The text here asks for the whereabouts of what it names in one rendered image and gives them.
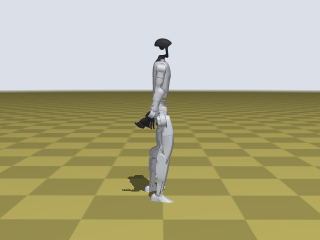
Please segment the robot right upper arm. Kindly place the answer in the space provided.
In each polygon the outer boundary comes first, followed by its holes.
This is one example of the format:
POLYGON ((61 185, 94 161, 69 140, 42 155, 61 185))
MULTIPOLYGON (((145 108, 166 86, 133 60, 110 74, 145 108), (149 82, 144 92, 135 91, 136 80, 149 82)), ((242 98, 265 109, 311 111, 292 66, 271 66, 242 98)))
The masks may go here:
MULTIPOLYGON (((161 89, 161 86, 164 83, 164 77, 165 77, 166 70, 167 70, 167 66, 165 64, 159 63, 156 65, 156 78, 155 78, 154 93, 158 89, 161 89)), ((163 90, 163 89, 161 89, 161 90, 163 90)), ((163 90, 163 95, 164 95, 164 90, 163 90)))

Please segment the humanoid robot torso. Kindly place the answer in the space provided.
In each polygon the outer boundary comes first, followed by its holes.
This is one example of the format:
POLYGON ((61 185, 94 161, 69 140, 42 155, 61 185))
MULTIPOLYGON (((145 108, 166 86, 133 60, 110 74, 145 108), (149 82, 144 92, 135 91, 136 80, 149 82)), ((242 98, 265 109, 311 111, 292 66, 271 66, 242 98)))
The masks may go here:
POLYGON ((156 66, 158 64, 165 64, 166 65, 166 73, 165 73, 164 78, 163 78, 164 79, 163 84, 161 85, 161 89, 163 89, 164 95, 161 97, 161 102, 159 103, 158 111, 154 116, 155 120, 157 120, 156 117, 161 112, 164 112, 165 115, 168 115, 168 109, 166 107, 165 99, 162 99, 162 98, 167 98, 168 97, 170 78, 171 78, 170 66, 169 66, 169 64, 167 62, 165 62, 164 59, 161 59, 160 61, 154 62, 153 71, 152 71, 153 96, 155 94, 154 89, 155 89, 155 81, 156 81, 156 66))

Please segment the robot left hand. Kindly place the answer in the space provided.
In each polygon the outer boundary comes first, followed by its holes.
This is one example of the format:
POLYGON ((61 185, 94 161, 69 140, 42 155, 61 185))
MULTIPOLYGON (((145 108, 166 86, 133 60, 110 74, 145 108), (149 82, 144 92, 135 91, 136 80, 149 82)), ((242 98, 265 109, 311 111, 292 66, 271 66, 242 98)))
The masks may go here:
MULTIPOLYGON (((149 123, 150 125, 149 125, 148 128, 151 128, 151 129, 152 129, 152 127, 153 127, 153 129, 155 129, 155 127, 154 127, 154 124, 155 124, 154 118, 153 118, 152 120, 150 120, 150 121, 151 121, 151 122, 149 123)), ((157 122, 156 122, 156 125, 158 125, 157 122)))

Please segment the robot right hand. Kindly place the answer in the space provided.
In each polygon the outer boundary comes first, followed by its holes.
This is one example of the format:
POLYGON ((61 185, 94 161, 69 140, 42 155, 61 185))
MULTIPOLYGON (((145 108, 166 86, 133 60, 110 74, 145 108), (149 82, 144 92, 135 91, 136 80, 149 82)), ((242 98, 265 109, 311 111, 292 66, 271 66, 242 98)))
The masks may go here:
POLYGON ((153 118, 148 117, 149 114, 150 114, 150 111, 139 122, 137 122, 137 123, 135 122, 135 125, 138 126, 139 128, 142 128, 142 129, 144 129, 145 126, 149 127, 150 122, 153 119, 153 118))

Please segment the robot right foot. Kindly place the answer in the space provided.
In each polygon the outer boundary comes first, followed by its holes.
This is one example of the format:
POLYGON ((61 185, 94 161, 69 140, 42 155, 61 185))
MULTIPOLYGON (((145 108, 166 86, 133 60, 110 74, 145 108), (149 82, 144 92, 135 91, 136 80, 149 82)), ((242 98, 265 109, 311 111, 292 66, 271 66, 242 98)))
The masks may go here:
POLYGON ((173 200, 167 198, 164 195, 162 195, 162 197, 160 197, 159 195, 156 193, 152 194, 150 197, 150 201, 163 202, 163 203, 173 203, 174 202, 173 200))

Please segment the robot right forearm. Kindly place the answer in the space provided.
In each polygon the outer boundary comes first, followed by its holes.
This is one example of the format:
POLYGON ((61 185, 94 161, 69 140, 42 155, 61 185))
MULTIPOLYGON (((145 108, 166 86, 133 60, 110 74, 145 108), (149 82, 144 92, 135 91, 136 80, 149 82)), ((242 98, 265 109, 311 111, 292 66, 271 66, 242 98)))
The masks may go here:
POLYGON ((158 89, 158 90, 156 90, 155 94, 153 95, 152 104, 149 109, 149 111, 150 111, 150 114, 148 115, 149 118, 151 118, 151 119, 154 118, 155 114, 158 112, 158 107, 161 102, 161 97, 163 94, 164 94, 163 90, 158 89))

